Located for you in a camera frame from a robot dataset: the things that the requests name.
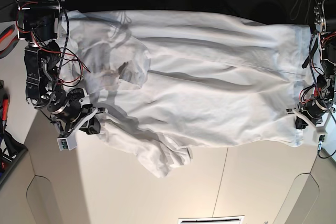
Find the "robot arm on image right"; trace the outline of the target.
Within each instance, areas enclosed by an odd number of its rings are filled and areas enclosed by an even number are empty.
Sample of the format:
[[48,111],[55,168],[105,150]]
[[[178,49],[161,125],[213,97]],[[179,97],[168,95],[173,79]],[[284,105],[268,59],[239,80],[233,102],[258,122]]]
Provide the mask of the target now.
[[324,114],[335,112],[335,0],[322,1],[314,7],[315,31],[308,57],[302,68],[309,68],[313,83],[301,90],[295,127],[305,129],[322,122]]

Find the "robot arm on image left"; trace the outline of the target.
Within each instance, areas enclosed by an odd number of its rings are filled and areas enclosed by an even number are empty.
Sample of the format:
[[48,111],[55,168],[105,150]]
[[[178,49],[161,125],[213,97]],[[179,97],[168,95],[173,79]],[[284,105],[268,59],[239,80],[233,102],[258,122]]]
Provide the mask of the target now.
[[60,78],[62,67],[68,63],[65,56],[72,56],[83,71],[85,64],[66,45],[59,47],[58,25],[60,17],[66,21],[66,38],[69,40],[69,19],[61,7],[61,0],[15,0],[18,3],[16,28],[18,38],[26,40],[24,52],[27,73],[26,98],[36,110],[47,109],[49,120],[58,129],[60,138],[69,138],[80,130],[88,135],[99,134],[101,125],[96,114],[102,108],[81,104],[85,93]]

